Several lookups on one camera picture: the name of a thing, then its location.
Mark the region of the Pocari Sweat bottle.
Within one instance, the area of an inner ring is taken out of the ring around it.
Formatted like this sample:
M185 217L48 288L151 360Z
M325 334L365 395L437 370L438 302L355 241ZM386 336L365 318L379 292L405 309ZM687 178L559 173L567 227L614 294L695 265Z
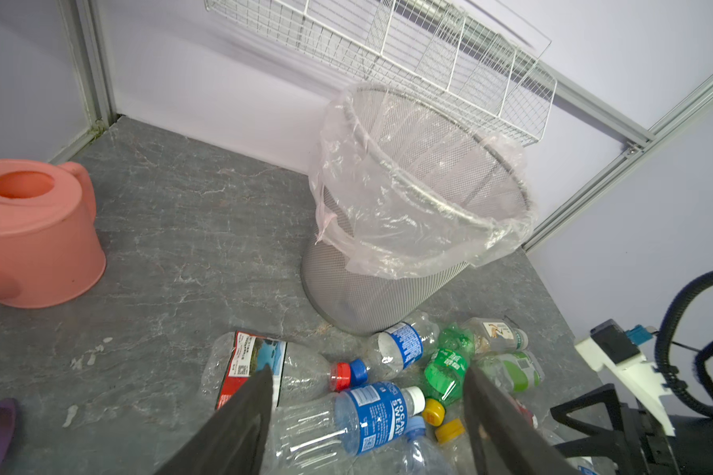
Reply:
M263 474L342 473L354 460L392 443L426 406L417 386L376 382L273 413Z

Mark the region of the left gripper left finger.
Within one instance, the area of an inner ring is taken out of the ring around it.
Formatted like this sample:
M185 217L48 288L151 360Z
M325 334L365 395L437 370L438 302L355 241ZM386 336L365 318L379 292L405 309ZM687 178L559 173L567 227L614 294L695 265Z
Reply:
M158 474L259 474L271 424L273 374L257 372Z

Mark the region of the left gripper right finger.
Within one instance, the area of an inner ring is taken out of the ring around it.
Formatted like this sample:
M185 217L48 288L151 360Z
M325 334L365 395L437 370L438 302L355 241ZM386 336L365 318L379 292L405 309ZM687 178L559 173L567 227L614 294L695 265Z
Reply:
M576 474L478 368L465 372L463 408L479 474L489 473L484 441L490 440L512 474Z

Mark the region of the small red cap bottle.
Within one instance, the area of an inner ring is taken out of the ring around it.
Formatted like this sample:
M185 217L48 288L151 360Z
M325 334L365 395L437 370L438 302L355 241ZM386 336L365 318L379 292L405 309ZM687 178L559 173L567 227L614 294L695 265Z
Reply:
M532 428L537 429L537 427L539 427L538 418L529 408L517 399L512 398L511 402L518 412L529 422Z

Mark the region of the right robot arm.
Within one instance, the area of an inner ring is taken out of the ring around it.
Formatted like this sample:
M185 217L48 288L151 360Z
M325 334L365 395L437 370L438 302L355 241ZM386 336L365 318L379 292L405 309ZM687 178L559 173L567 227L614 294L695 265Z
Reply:
M671 363L675 333L696 297L713 287L713 270L689 282L667 308L659 330L626 331L609 320L576 350L594 371L610 371L637 400L620 401L606 384L551 410L554 420L581 434L556 446L566 459L601 457L618 474L713 474L713 341L695 350L693 373L711 399L696 399Z

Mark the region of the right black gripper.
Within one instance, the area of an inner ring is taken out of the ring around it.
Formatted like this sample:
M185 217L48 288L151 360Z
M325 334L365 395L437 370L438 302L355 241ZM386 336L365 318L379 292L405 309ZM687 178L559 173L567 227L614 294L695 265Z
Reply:
M648 411L622 403L613 384L552 407L550 415L580 435L559 451L621 451L626 432L646 474L713 474L713 419L671 416L675 433L666 435Z

